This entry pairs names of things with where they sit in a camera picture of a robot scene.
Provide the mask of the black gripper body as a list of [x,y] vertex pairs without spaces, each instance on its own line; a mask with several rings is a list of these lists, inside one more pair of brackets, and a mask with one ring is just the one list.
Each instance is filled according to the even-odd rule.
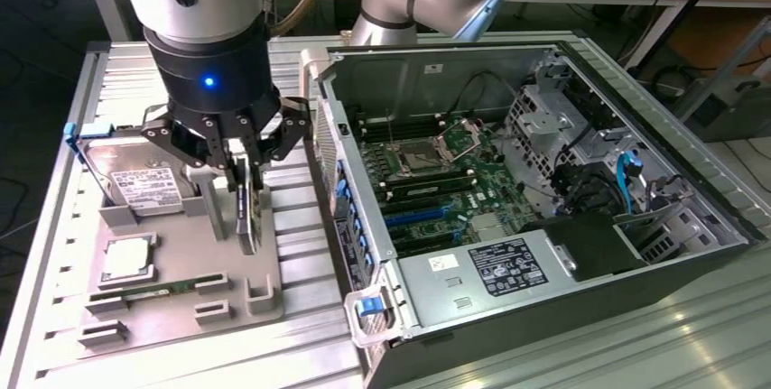
[[267,52],[268,30],[262,18],[220,42],[184,43],[151,30],[144,37],[168,92],[172,119],[202,133],[206,120],[220,134],[260,132],[280,109],[274,93]]

